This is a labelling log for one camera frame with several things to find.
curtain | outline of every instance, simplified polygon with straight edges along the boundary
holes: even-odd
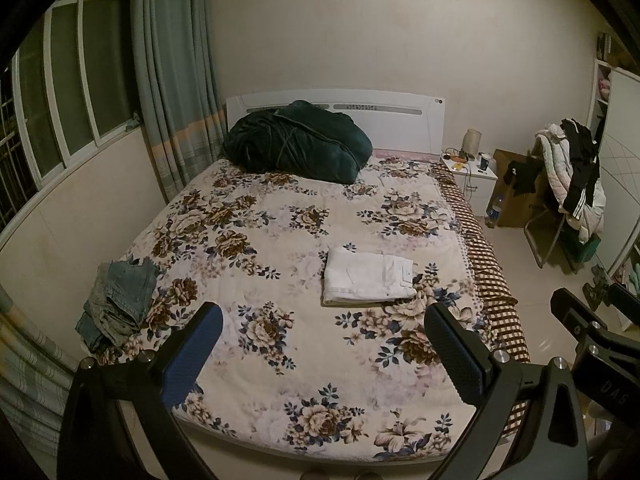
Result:
[[[140,104],[171,200],[219,156],[224,112],[214,83],[209,0],[131,0]]]
[[[57,455],[76,367],[0,286],[0,408],[26,446]]]

pink stuffed toy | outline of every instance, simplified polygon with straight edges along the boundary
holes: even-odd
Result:
[[[600,96],[606,102],[609,102],[609,93],[611,92],[611,82],[608,79],[600,79],[598,81]]]

floral bedspread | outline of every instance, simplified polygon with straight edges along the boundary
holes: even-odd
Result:
[[[446,454],[463,404],[423,328],[441,301],[491,348],[459,218],[434,165],[372,158],[356,184],[248,174],[220,160],[194,179],[127,256],[161,268],[142,332],[100,355],[158,348],[204,301],[224,330],[178,418],[264,450],[355,462]],[[322,306],[330,247],[414,261],[417,296]]]

white wall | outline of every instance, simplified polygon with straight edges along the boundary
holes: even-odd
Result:
[[[0,283],[40,329],[76,358],[75,331],[98,265],[121,258],[164,207],[137,129],[67,177],[0,250]]]
[[[549,121],[585,121],[595,41],[588,0],[211,0],[223,98],[367,88],[447,100],[444,146],[524,152]]]

nightstand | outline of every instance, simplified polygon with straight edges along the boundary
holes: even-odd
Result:
[[[495,173],[489,168],[485,171],[480,170],[479,158],[470,160],[458,171],[453,169],[455,165],[453,160],[446,160],[442,158],[442,156],[440,160],[444,162],[447,168],[449,168],[449,171],[453,173],[453,178],[469,202],[474,215],[484,216],[491,195],[494,192],[495,182],[498,180]],[[469,168],[471,168],[471,177],[467,176]]]

